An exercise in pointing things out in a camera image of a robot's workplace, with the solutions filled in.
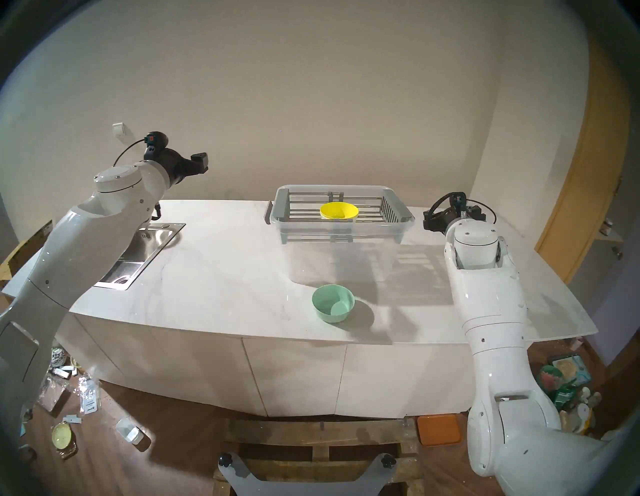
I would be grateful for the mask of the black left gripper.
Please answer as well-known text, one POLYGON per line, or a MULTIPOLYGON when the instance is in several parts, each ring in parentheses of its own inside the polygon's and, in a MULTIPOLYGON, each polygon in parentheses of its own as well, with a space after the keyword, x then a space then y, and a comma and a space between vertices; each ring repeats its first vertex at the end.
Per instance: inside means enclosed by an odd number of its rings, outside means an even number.
POLYGON ((208 154, 195 153, 187 159, 169 148, 147 147, 145 160, 151 160, 161 165, 169 177, 169 186, 180 183, 186 177, 204 174, 208 171, 208 154))

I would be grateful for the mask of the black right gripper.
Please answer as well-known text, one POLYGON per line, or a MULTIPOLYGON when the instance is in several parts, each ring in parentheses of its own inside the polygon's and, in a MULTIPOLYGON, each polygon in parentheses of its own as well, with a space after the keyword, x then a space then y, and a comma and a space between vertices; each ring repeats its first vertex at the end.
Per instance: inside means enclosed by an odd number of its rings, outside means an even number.
POLYGON ((424 212, 423 228, 426 231, 446 233, 449 225, 463 218, 463 213, 467 218, 478 221, 486 221, 486 215, 481 207, 468 206, 467 200, 449 200, 450 206, 440 212, 431 209, 424 212))

